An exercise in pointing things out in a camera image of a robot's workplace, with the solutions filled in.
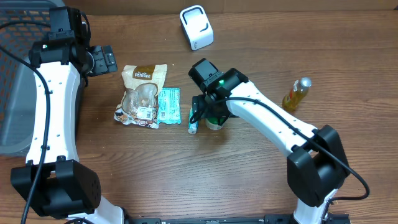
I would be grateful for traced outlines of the teal snack packet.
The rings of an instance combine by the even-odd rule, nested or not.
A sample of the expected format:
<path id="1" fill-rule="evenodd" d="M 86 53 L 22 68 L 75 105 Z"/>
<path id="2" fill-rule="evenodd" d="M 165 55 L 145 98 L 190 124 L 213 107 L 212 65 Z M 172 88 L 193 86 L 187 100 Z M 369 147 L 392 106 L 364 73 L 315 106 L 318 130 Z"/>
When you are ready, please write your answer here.
<path id="1" fill-rule="evenodd" d="M 189 119 L 188 119 L 188 133 L 189 134 L 196 134 L 198 129 L 198 121 L 195 123 L 191 123 L 190 120 L 193 118 L 193 109 L 190 108 Z"/>

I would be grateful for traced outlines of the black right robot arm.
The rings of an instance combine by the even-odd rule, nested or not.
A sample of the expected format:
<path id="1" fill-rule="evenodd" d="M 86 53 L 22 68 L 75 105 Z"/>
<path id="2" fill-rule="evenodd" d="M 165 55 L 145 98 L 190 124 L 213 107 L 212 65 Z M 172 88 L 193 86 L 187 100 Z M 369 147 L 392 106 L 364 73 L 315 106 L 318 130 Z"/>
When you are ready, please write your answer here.
<path id="1" fill-rule="evenodd" d="M 232 68 L 191 68 L 202 91 L 193 97 L 192 119 L 220 129 L 240 117 L 258 129 L 287 159 L 287 181 L 298 202 L 290 223 L 326 223 L 328 202 L 343 185 L 348 165 L 341 139 L 331 126 L 317 129 L 266 98 L 248 77 Z"/>

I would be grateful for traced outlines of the teal white wet wipes pack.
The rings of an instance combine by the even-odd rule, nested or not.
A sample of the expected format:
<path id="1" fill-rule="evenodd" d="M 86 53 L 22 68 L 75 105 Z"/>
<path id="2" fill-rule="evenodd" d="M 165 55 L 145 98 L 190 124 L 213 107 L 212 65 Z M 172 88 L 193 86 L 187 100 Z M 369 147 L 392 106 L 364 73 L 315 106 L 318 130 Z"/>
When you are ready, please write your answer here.
<path id="1" fill-rule="evenodd" d="M 157 122 L 164 124 L 180 124 L 180 89 L 163 88 L 158 95 Z"/>

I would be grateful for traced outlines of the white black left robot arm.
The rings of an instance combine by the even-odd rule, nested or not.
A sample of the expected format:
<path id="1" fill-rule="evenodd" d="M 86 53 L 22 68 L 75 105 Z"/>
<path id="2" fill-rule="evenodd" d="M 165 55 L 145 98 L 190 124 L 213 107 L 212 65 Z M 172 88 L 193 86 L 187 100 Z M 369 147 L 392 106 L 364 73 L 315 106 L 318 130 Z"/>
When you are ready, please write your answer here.
<path id="1" fill-rule="evenodd" d="M 129 223 L 127 212 L 102 196 L 99 177 L 80 163 L 75 142 L 87 77 L 117 70 L 111 46 L 87 47 L 73 38 L 40 41 L 27 66 L 36 84 L 34 130 L 25 165 L 11 170 L 25 211 L 68 223 Z"/>

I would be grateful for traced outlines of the yellow dish soap bottle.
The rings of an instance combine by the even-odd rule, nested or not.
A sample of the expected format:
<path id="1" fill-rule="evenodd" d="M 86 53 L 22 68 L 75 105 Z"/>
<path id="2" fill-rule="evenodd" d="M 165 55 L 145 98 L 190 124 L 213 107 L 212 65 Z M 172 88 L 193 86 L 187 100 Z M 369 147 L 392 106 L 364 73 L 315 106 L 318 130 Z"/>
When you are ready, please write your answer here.
<path id="1" fill-rule="evenodd" d="M 293 87 L 284 96 L 282 100 L 282 107 L 286 111 L 295 111 L 299 103 L 306 97 L 312 85 L 312 80 L 309 77 L 303 77 L 294 82 Z"/>

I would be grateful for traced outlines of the brown white snack packet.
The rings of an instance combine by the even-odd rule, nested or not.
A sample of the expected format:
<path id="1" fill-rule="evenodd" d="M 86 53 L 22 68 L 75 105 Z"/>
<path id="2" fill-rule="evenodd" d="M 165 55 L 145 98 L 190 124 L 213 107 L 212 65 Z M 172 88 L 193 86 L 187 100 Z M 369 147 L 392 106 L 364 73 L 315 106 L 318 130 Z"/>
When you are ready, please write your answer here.
<path id="1" fill-rule="evenodd" d="M 125 92 L 114 112 L 124 125 L 157 129 L 158 95 L 167 75 L 166 64 L 126 65 L 121 73 Z"/>

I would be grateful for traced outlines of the green lid white jar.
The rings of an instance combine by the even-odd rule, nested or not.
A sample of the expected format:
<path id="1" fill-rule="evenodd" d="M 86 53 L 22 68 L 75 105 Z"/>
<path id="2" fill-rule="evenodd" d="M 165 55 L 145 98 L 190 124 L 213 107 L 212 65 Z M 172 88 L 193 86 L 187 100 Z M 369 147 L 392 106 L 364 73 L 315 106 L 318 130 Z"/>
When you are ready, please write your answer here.
<path id="1" fill-rule="evenodd" d="M 217 118 L 207 118 L 205 120 L 205 124 L 207 126 L 207 128 L 209 128 L 210 130 L 220 130 L 223 126 L 218 124 L 218 119 Z"/>

